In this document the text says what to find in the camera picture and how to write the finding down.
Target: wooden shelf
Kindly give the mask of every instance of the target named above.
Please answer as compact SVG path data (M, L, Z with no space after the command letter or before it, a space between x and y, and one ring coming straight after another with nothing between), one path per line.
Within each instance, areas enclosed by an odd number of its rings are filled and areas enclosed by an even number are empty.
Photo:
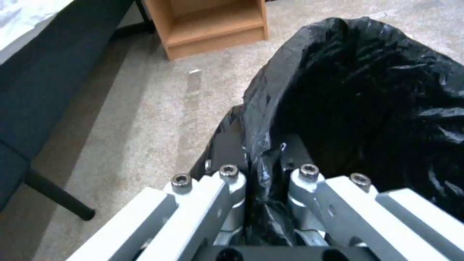
M264 0L145 0L169 59L268 39Z
M263 25L263 18L255 5L234 2L178 17L166 45L182 45Z

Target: white tablecloth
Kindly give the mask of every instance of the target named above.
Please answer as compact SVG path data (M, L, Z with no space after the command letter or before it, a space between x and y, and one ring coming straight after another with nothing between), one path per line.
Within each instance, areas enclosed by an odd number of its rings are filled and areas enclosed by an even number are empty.
M73 0L0 0L0 65Z

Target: black metal leg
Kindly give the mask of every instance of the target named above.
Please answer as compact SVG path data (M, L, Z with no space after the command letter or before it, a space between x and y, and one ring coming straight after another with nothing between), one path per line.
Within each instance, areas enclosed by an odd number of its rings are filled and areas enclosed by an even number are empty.
M27 171L24 183L50 198L54 202L58 203L59 205L63 206L72 213L78 215L83 220L87 221L95 216L95 210L87 207L75 197L71 196L64 189L42 177L33 169L29 168Z
M145 26L147 27L147 31L149 33L153 33L155 31L155 26L148 18L147 12L145 12L145 8L143 7L142 1L135 0L135 4L137 4L137 7L139 8L140 15L142 16L143 22L145 23Z

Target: gray carpet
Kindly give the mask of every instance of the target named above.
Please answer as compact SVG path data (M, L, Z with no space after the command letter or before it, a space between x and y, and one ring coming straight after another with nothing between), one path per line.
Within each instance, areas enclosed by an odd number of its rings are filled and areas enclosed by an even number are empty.
M21 186L0 214L0 260L64 260L142 188L188 171L255 73L301 26L370 16L463 63L463 3L277 0L267 3L269 41L173 62L151 36L110 44L34 163L97 215L81 221Z

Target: wooden cabinet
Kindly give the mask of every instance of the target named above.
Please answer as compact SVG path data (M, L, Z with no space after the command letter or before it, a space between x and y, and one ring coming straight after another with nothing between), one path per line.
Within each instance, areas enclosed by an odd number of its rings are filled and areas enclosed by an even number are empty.
M268 39L264 0L145 0L170 60Z

